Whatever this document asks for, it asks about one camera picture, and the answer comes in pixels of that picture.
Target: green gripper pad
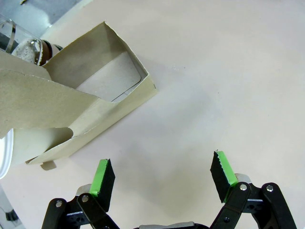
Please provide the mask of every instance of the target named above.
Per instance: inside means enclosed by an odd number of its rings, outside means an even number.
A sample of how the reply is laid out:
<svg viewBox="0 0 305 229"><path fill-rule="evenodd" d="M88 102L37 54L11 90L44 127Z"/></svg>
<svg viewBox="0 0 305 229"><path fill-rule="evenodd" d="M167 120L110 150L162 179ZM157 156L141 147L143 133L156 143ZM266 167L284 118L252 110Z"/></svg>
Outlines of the green gripper pad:
<svg viewBox="0 0 305 229"><path fill-rule="evenodd" d="M109 210L115 175L110 159L100 160L91 184L90 194L96 197L104 211Z"/></svg>
<svg viewBox="0 0 305 229"><path fill-rule="evenodd" d="M238 180L223 151L214 152L211 173L219 198L224 203L227 200L231 187L234 187Z"/></svg>

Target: gray metal part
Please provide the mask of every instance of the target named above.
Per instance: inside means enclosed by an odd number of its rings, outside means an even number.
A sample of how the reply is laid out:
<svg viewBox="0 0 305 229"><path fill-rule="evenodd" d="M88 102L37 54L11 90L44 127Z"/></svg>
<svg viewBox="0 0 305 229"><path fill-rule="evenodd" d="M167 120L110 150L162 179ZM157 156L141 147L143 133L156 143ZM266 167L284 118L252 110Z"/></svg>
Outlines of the gray metal part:
<svg viewBox="0 0 305 229"><path fill-rule="evenodd" d="M37 37L81 0L0 0L0 14Z"/></svg>
<svg viewBox="0 0 305 229"><path fill-rule="evenodd" d="M83 185L83 186L80 186L77 191L76 191L76 196L79 196L83 193L89 193L90 191L90 188L91 188L91 184L87 184L87 185Z"/></svg>
<svg viewBox="0 0 305 229"><path fill-rule="evenodd" d="M185 223L175 223L168 226L163 225L141 225L139 229L170 229L170 228L186 228L194 226L194 222L185 222Z"/></svg>
<svg viewBox="0 0 305 229"><path fill-rule="evenodd" d="M236 176L238 182L246 182L248 184L252 183L252 181L251 181L251 179L249 178L248 175L245 175L245 174L242 174L242 173L235 173L235 176Z"/></svg>

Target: cardboard flap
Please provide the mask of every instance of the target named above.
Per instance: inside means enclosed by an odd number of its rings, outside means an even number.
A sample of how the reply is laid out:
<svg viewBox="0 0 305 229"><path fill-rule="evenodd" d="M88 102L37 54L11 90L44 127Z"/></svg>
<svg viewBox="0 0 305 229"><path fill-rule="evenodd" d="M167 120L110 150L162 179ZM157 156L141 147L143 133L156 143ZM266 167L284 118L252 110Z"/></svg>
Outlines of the cardboard flap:
<svg viewBox="0 0 305 229"><path fill-rule="evenodd" d="M105 22L79 37L46 65L55 82L76 89L126 49Z"/></svg>
<svg viewBox="0 0 305 229"><path fill-rule="evenodd" d="M46 80L51 80L49 73L42 67L26 62L6 52L0 52L0 69L13 70L28 75L35 75Z"/></svg>
<svg viewBox="0 0 305 229"><path fill-rule="evenodd" d="M28 164L37 164L46 161L53 161L61 157L70 156L72 153L80 149L84 144L90 142L101 132L109 128L125 115L130 113L139 105L143 104L147 99L153 97L157 93L154 87L153 81L150 76L147 76L141 83L141 86L132 91L122 102L120 103L108 103L102 99L97 100L87 112L83 113L78 120L73 123L70 128L79 132L77 126L78 123L82 123L86 120L92 120L92 128L83 134L76 135L72 139L48 150L47 152L32 159ZM104 105L112 104L112 107L103 109Z"/></svg>
<svg viewBox="0 0 305 229"><path fill-rule="evenodd" d="M50 80L5 69L0 69L0 98L0 137L12 128L69 127L98 99Z"/></svg>
<svg viewBox="0 0 305 229"><path fill-rule="evenodd" d="M11 166L24 163L58 146L73 136L68 127L48 129L14 129L14 150Z"/></svg>

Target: white plastic lid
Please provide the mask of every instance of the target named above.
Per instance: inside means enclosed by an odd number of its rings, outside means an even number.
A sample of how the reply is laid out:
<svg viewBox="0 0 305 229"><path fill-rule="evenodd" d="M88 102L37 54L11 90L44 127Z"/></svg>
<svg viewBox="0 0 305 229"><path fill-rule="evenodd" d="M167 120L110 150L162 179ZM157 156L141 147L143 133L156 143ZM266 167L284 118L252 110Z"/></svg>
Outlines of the white plastic lid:
<svg viewBox="0 0 305 229"><path fill-rule="evenodd" d="M10 168L13 154L14 132L11 129L4 138L0 139L0 179L4 178Z"/></svg>

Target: white table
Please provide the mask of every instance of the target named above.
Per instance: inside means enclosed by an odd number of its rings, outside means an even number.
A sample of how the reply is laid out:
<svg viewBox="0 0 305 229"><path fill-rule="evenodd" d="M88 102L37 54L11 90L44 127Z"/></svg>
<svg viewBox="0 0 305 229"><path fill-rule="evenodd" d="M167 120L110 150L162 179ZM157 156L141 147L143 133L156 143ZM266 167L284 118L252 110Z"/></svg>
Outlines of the white table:
<svg viewBox="0 0 305 229"><path fill-rule="evenodd" d="M25 227L40 228L51 199L91 183L103 158L116 174L109 214L121 228L211 225L222 206L209 171L216 149L256 186L277 183L305 227L304 3L94 0L44 38L65 46L104 19L160 92L56 169L11 169L1 184ZM248 214L237 228L257 226Z"/></svg>

